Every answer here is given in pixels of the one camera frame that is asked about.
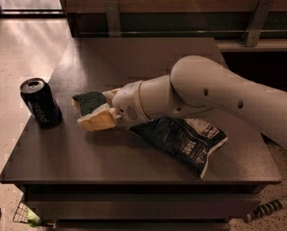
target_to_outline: gray tabletop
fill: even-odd
[[[270,184],[281,177],[260,134],[220,110],[203,117],[223,129],[228,142],[209,158],[200,180],[187,167],[130,131],[84,132],[71,96],[111,90],[170,73],[186,55],[224,64],[211,38],[79,38],[68,45],[50,86],[64,120],[41,130],[30,118],[0,182],[13,184]]]

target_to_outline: can lid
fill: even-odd
[[[23,93],[35,93],[45,86],[45,82],[40,78],[32,78],[26,80],[20,85],[20,91]]]

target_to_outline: floor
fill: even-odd
[[[0,172],[29,117],[19,96],[20,84],[30,77],[47,81],[70,40],[64,19],[0,19]],[[267,146],[283,182],[259,194],[263,203],[287,195],[287,151],[269,140]],[[16,187],[0,184],[0,231],[46,230],[13,221],[20,198]],[[287,209],[251,223],[233,219],[230,225],[233,231],[287,231]]]

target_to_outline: snack package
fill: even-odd
[[[208,158],[227,141],[227,135],[201,118],[162,116],[130,128],[157,148],[204,177]]]

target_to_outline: table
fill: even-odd
[[[57,230],[229,230],[281,182],[261,135],[218,109],[201,117],[228,142],[209,158],[202,180],[131,131],[84,132],[71,96],[111,90],[170,73],[187,55],[225,62],[212,38],[73,39],[49,85],[63,122],[41,130],[30,118],[1,175]]]

